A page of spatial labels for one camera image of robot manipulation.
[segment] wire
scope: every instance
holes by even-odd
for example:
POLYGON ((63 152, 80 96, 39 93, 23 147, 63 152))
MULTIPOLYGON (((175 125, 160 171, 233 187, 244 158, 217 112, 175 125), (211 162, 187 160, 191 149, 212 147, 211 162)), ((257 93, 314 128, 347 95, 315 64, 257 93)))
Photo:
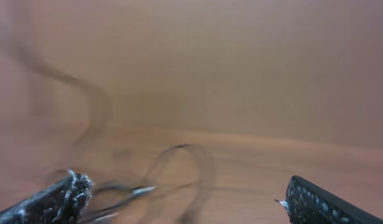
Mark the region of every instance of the wire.
MULTIPOLYGON (((80 90, 86 96, 90 109, 90 122, 83 134, 73 143, 73 155, 69 156, 71 159, 65 164, 65 167, 71 167, 74 160, 81 156, 87 150, 88 146, 93 144, 111 117, 112 107, 109 97, 92 83, 75 78, 47 65, 46 63, 43 63, 38 57, 36 57, 36 54, 33 54, 33 52, 22 44, 20 40, 17 40, 8 30, 5 29, 5 27, 1 26, 1 23, 0 51, 25 66, 25 68, 30 71, 36 72, 43 77, 52 78, 56 81, 70 85, 74 89, 80 90)), ((194 184, 198 184, 198 192, 192 203, 189 204, 187 209, 178 217, 176 223, 191 224, 197 222, 198 214, 201 212, 201 209, 212 191, 215 176, 213 160, 210 154, 203 147, 185 144, 164 150, 158 158, 156 158, 146 175, 142 178, 141 186, 144 186, 145 188, 158 186, 158 178, 164 171, 168 161, 177 151, 181 149, 189 152, 194 158, 199 173, 198 182, 176 187, 168 192, 162 193, 158 197, 150 197, 148 209, 141 220, 139 220, 139 224, 149 223, 160 215, 163 207, 161 205, 161 199, 166 197, 168 194, 171 194, 171 192, 194 184)), ((56 172, 62 171, 67 172, 65 169, 57 170, 56 172)), ((143 194, 136 194, 135 192, 138 189, 140 190, 141 187, 130 189, 125 185, 114 185, 112 182, 111 184, 108 183, 97 187, 93 192, 95 195, 107 191, 118 191, 124 193, 123 199, 119 203, 110 207, 86 213, 84 219, 80 220, 80 224, 86 224, 105 217, 114 216, 120 209, 126 208, 130 202, 149 192, 149 190, 146 190, 144 192, 142 191, 143 194)))

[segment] black cable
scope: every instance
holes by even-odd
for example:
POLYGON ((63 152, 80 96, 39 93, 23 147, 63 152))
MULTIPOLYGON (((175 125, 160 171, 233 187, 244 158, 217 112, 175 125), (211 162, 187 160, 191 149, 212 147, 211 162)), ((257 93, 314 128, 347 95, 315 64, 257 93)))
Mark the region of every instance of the black cable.
MULTIPOLYGON (((73 153, 75 155, 70 156, 72 159, 69 160, 65 166, 71 167, 73 161, 78 156, 80 156, 98 137, 108 122, 108 119, 111 117, 111 104, 109 102, 109 97, 107 97, 103 91, 94 86, 92 83, 72 77, 71 75, 63 73, 41 62, 30 49, 22 44, 20 40, 17 40, 13 35, 11 35, 11 33, 6 30, 5 27, 1 26, 1 23, 0 51, 10 58, 13 58, 15 61, 19 62, 21 65, 25 66, 25 68, 29 69, 30 71, 36 72, 43 77, 49 77, 54 80, 66 83, 67 85, 80 90, 88 99, 90 108, 90 123, 84 133, 74 142, 73 153)), ((164 171, 165 165, 168 163, 169 159, 180 149, 188 151, 193 156, 199 172, 199 181, 196 197, 192 203, 189 204, 184 213, 179 216, 177 223, 196 223, 197 215, 200 213, 202 206, 205 204, 209 194, 211 193, 214 178, 213 161, 210 154, 204 148, 197 145, 186 144, 166 149, 150 166, 147 174, 142 179, 141 186, 157 186, 157 179, 164 171)), ((93 193, 100 194, 102 192, 113 190, 120 192, 131 190, 132 193, 132 191, 135 189, 129 189, 124 185, 107 185, 96 188, 93 193)), ((149 207, 145 215, 139 221, 140 224, 148 223, 159 216, 160 211, 162 210, 162 206, 159 204, 161 201, 160 199, 168 194, 169 193, 167 192, 166 194, 162 194, 159 197, 151 197, 149 199, 149 207)), ((103 217, 110 216, 116 211, 120 210, 120 208, 125 208, 131 201, 139 198, 142 195, 143 194, 131 194, 131 196, 129 196, 129 194, 126 194, 126 196, 124 196, 124 198, 119 203, 113 206, 86 213, 84 220, 81 220, 80 223, 85 224, 103 217)))

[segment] scratched black surface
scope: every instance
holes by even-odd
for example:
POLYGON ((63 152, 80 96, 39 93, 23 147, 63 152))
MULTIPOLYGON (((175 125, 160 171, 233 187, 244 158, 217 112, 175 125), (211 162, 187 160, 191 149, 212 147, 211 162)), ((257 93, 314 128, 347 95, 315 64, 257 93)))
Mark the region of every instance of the scratched black surface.
POLYGON ((0 212, 0 224, 74 224, 90 199, 91 181, 72 174, 0 212))
POLYGON ((283 205, 293 224, 383 224, 380 218, 299 176, 288 183, 283 205))

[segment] wooden surface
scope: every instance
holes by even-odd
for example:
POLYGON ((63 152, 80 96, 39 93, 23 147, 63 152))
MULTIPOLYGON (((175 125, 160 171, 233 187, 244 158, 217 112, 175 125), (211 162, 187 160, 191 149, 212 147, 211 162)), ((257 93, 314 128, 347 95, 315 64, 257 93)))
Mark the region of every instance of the wooden surface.
MULTIPOLYGON (((57 168, 69 139, 81 129, 49 126, 0 130, 0 210, 39 190, 36 174, 57 168)), ((215 190, 201 223, 288 223, 274 199, 284 199, 292 175, 300 175, 339 197, 383 218, 383 150, 319 145, 288 139, 197 133, 158 128, 116 127, 107 130, 76 166, 95 182, 119 179, 132 185, 167 147, 195 143, 215 159, 215 190)), ((196 180, 193 161, 179 153, 160 178, 163 188, 196 180)), ((165 199, 154 223, 171 223, 186 208, 195 189, 165 199)), ((136 223, 146 201, 134 203, 116 218, 136 223)))

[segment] cable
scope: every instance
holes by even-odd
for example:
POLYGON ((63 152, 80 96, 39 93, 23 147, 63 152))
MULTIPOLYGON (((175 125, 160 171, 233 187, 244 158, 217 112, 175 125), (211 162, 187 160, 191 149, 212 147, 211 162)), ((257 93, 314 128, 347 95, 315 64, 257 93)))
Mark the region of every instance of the cable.
MULTIPOLYGON (((101 91, 98 87, 94 86, 92 83, 89 83, 85 80, 75 78, 71 75, 63 73, 47 64, 41 62, 35 54, 32 53, 20 40, 17 40, 11 33, 1 26, 0 23, 0 51, 15 61, 19 62, 21 65, 30 71, 36 72, 43 77, 49 77, 56 81, 63 82, 67 85, 72 86, 74 89, 80 90, 87 98, 89 109, 90 109, 90 122, 88 127, 85 129, 84 133, 73 143, 74 150, 72 151, 73 155, 70 156, 70 160, 67 161, 65 167, 71 167, 74 160, 81 156, 85 150, 90 146, 93 141, 99 136, 102 132, 104 126, 111 117, 111 104, 108 96, 101 91)), ((202 207, 207 201, 211 191, 214 180, 214 167, 213 160, 210 154, 201 146, 185 144, 180 146, 171 147, 163 151, 154 163, 150 166, 146 175, 141 181, 141 186, 147 188, 151 186, 157 186, 158 178, 161 173, 164 171, 166 164, 169 159, 178 151, 178 150, 188 151, 194 158, 198 173, 199 181, 192 184, 185 184, 180 187, 176 187, 169 192, 163 193, 158 197, 149 198, 149 206, 145 215, 139 221, 139 224, 146 224, 151 222, 153 219, 157 218, 162 211, 162 206, 160 202, 165 196, 170 194, 173 191, 179 190, 184 187, 189 187, 193 184, 198 184, 198 192, 196 197, 191 204, 187 207, 182 215, 180 215, 176 221, 179 224, 191 224, 196 223, 198 219, 198 214, 201 212, 202 207)), ((85 218, 80 221, 80 224, 86 224, 89 222, 94 222, 96 220, 102 219, 104 217, 110 217, 115 215, 115 212, 126 208, 126 206, 133 200, 143 196, 149 191, 146 190, 142 192, 143 194, 136 194, 137 190, 141 188, 130 189, 124 185, 118 184, 108 184, 98 187, 94 190, 93 194, 101 194, 107 191, 118 191, 118 192, 128 192, 131 191, 131 194, 126 194, 123 196, 123 199, 110 207, 102 208, 100 210, 91 211, 85 214, 85 218)))

